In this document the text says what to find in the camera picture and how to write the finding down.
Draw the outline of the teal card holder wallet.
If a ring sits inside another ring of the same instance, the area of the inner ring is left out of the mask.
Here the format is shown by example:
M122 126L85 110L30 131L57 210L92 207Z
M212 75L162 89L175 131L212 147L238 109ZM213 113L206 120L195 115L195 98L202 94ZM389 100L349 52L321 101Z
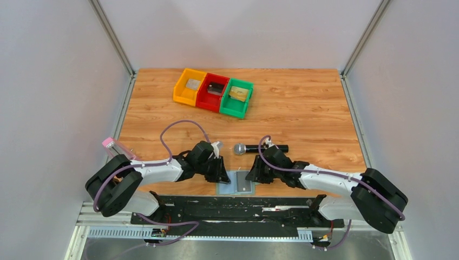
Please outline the teal card holder wallet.
M255 195L255 183L252 182L252 193L237 193L236 192L236 171L228 171L227 175L231 180L230 184L217 184L216 194L219 196L251 196Z

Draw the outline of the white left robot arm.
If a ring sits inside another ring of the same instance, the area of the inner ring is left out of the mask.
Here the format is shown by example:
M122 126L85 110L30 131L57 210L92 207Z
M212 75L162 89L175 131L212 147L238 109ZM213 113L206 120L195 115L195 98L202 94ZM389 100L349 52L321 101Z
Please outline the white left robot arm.
M139 191L142 185L175 183L195 174L203 175L209 183L230 184L221 147L219 141L200 141L190 151L158 161L131 160L121 153L89 178L85 189L94 201L93 209L104 217L120 211L152 216L161 203L154 192Z

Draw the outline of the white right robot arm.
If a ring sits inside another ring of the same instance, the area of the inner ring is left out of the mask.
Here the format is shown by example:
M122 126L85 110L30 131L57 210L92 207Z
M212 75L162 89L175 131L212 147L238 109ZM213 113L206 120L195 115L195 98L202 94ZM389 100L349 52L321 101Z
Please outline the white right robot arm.
M346 173L292 161L285 155L286 145L247 145L241 150L256 154L246 180L270 184L280 179L291 188L336 194L314 201L318 214L326 220L361 220L387 234L405 220L407 196L374 168L363 173Z

